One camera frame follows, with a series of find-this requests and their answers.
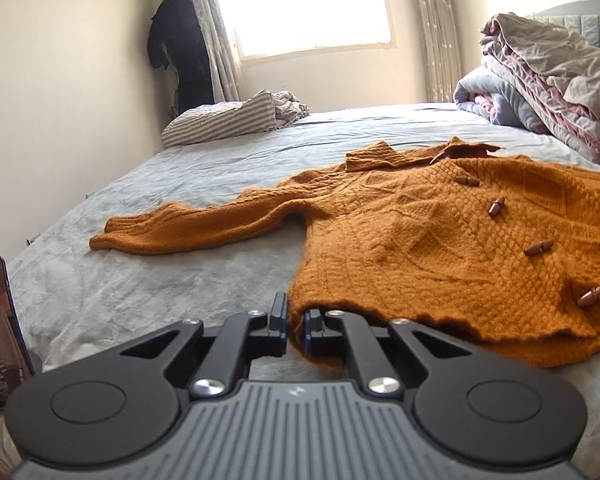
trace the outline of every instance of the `black coat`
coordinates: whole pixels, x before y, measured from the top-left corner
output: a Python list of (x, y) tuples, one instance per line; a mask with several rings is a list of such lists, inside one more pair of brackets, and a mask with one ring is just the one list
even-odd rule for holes
[(170, 62), (180, 81), (176, 110), (179, 114), (202, 104), (213, 104), (211, 70), (196, 10), (190, 0), (164, 0), (152, 18), (146, 45), (154, 68)]

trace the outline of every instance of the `gray ribbed plate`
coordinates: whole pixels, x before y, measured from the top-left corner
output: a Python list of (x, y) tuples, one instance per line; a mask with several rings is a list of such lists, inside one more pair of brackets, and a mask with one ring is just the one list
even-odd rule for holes
[(568, 463), (542, 471), (473, 469), (428, 444), (395, 402), (352, 383), (245, 381), (229, 398), (196, 402), (180, 427), (135, 462), (59, 471), (25, 462), (18, 480), (576, 480)]

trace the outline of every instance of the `knit cardigan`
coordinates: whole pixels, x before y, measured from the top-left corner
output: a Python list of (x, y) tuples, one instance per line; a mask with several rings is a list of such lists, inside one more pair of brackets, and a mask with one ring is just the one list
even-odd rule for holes
[[(577, 305), (600, 286), (600, 173), (488, 155), (497, 149), (455, 137), (404, 152), (378, 142), (225, 205), (167, 203), (111, 218), (90, 245), (191, 251), (301, 214), (304, 255), (289, 289), (296, 340), (305, 310), (342, 308), (429, 323), (542, 367), (584, 360), (600, 351), (600, 301)], [(492, 218), (499, 197), (506, 200)], [(525, 255), (547, 239), (550, 250)]]

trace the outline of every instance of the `window frame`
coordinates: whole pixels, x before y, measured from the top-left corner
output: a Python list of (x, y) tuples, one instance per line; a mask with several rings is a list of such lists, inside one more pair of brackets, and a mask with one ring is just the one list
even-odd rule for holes
[(384, 11), (386, 12), (386, 20), (389, 28), (389, 43), (360, 43), (354, 45), (339, 45), (339, 46), (316, 46), (313, 48), (305, 48), (302, 50), (292, 50), (290, 52), (280, 52), (279, 54), (251, 54), (245, 56), (242, 52), (240, 44), (240, 35), (235, 27), (233, 36), (238, 51), (238, 59), (241, 66), (254, 66), (262, 63), (268, 63), (277, 60), (292, 59), (296, 57), (312, 56), (314, 54), (331, 54), (334, 52), (353, 52), (357, 50), (390, 50), (398, 48), (395, 39), (394, 20), (392, 19), (391, 6), (389, 0), (384, 0)]

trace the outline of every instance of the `curtain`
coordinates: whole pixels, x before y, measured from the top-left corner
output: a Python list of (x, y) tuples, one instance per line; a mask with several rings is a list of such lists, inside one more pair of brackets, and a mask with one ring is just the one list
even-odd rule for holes
[(427, 52), (427, 94), (432, 102), (453, 102), (462, 75), (451, 0), (418, 0)]
[(209, 54), (211, 81), (216, 103), (238, 101), (240, 63), (237, 43), (222, 18), (220, 0), (191, 0)]

